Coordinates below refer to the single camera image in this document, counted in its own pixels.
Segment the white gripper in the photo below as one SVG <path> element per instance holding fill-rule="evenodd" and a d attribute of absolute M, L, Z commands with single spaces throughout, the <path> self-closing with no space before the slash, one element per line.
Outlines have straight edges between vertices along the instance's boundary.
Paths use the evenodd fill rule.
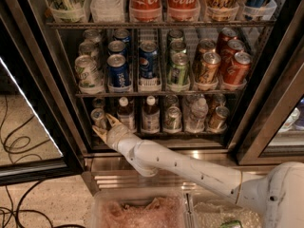
<path fill-rule="evenodd" d="M 93 131 L 115 151 L 130 151 L 134 147 L 134 134 L 111 114 L 106 113 L 105 115 L 112 128 L 107 132 L 105 129 L 93 125 Z"/>

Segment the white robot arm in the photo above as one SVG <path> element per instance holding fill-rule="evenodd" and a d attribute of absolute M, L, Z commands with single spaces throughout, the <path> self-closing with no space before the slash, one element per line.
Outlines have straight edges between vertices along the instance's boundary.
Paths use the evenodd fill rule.
<path fill-rule="evenodd" d="M 263 228 L 304 228 L 304 164 L 284 162 L 267 176 L 242 172 L 174 152 L 143 140 L 108 114 L 109 130 L 93 131 L 121 153 L 144 177 L 164 169 L 184 177 L 227 201 L 263 216 Z"/>

